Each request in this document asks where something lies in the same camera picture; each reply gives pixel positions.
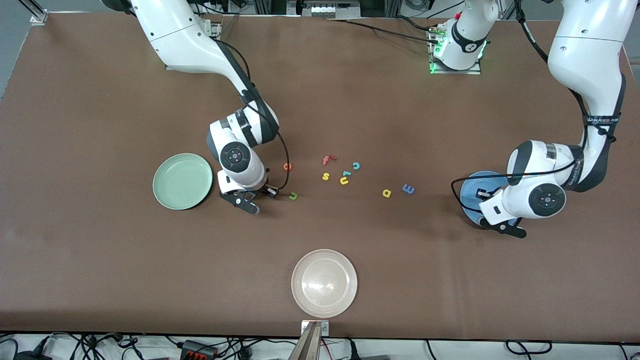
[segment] white surface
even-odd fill
[[[33,350],[38,342],[45,337],[44,334],[21,334],[14,338],[20,345],[20,351]],[[180,350],[161,336],[138,336],[140,342],[138,349],[145,359],[151,360],[158,357],[169,357],[171,360],[178,360]],[[211,337],[174,337],[174,341],[194,340],[204,344],[219,343],[225,338]],[[349,342],[340,339],[328,339],[328,341],[339,341],[337,344],[329,345],[332,357],[341,359],[349,357],[351,350]],[[360,357],[388,355],[392,360],[431,360],[431,356],[426,348],[426,343],[422,340],[355,340]],[[504,342],[500,341],[446,341],[431,340],[431,348],[438,360],[468,359],[468,360],[526,360],[525,356],[515,356],[506,350]],[[44,354],[53,360],[68,360],[76,341],[66,336],[56,337],[49,340],[45,347]],[[541,350],[546,345],[526,343],[530,351]],[[118,348],[112,341],[101,344],[98,349],[107,360],[119,360],[122,349]],[[287,359],[293,345],[288,343],[268,343],[263,341],[252,347],[254,360]],[[627,355],[640,352],[639,346],[625,346]],[[77,352],[77,359],[82,356]],[[11,359],[13,346],[9,343],[0,345],[0,359]],[[320,360],[328,360],[326,350],[321,349]],[[622,360],[623,355],[617,345],[590,345],[590,344],[565,344],[554,343],[553,349],[546,355],[533,356],[534,360]],[[125,360],[138,360],[133,351],[128,351]]]
[[[307,314],[331,318],[345,311],[358,290],[356,270],[341,253],[320,249],[296,265],[291,276],[293,297]]]

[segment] metal stand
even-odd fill
[[[42,6],[40,6],[40,4],[38,4],[35,0],[18,1],[20,1],[20,4],[24,5],[24,7],[27,8],[27,10],[29,10],[29,12],[31,12],[31,14],[33,15],[31,16],[30,20],[30,23],[32,25],[44,25],[44,23],[47,21],[47,16],[49,15],[47,9],[42,8]]]
[[[291,352],[289,360],[317,360],[320,354],[320,340],[329,335],[329,322],[303,321],[302,335]]]

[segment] white plate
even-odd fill
[[[291,291],[298,306],[316,318],[341,314],[353,302],[358,290],[356,270],[341,253],[320,249],[296,265],[291,276]]]

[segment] gray floor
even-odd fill
[[[438,1],[455,3],[453,0]],[[39,0],[39,3],[50,11],[110,11],[100,0]],[[559,20],[563,12],[560,1],[546,4],[540,0],[526,0],[523,7],[529,20]],[[0,1],[0,99],[4,95],[13,65],[29,31],[30,17],[31,14],[18,0]],[[637,81],[640,79],[640,65],[635,65],[640,63],[640,12],[631,24],[625,49]]]

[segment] white floor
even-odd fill
[[[18,341],[19,351],[33,350],[42,340],[45,334],[19,334],[9,336]],[[168,357],[171,360],[180,359],[180,350],[162,336],[138,336],[140,342],[136,347],[140,350],[145,360]],[[219,343],[225,338],[195,338],[195,337],[173,337],[174,341],[194,340],[203,344]],[[351,348],[349,342],[341,339],[327,339],[327,342],[336,342],[328,345],[332,359],[349,359]],[[76,340],[68,336],[55,336],[51,338],[45,346],[44,355],[54,360],[67,360],[76,347]],[[431,356],[422,340],[355,340],[360,357],[388,355],[392,360],[425,359],[431,360]],[[526,359],[525,356],[516,356],[506,350],[504,342],[498,341],[445,341],[431,340],[431,348],[438,360],[451,359],[473,359],[473,360],[514,360]],[[547,347],[539,343],[525,343],[529,351],[539,351]],[[252,359],[287,359],[294,345],[288,343],[260,342],[252,347]],[[98,347],[100,353],[107,359],[121,359],[122,349],[113,341],[109,340],[101,343]],[[640,352],[640,346],[625,346],[629,357],[636,352]],[[76,358],[82,358],[81,350],[76,352]],[[11,360],[13,356],[13,345],[9,342],[0,344],[0,359]],[[554,343],[553,349],[545,355],[533,355],[534,359],[580,359],[580,360],[622,360],[624,359],[622,350],[617,345],[587,345],[587,344],[567,344]],[[124,360],[139,360],[133,351],[127,351]],[[321,349],[320,360],[329,360],[325,349]]]

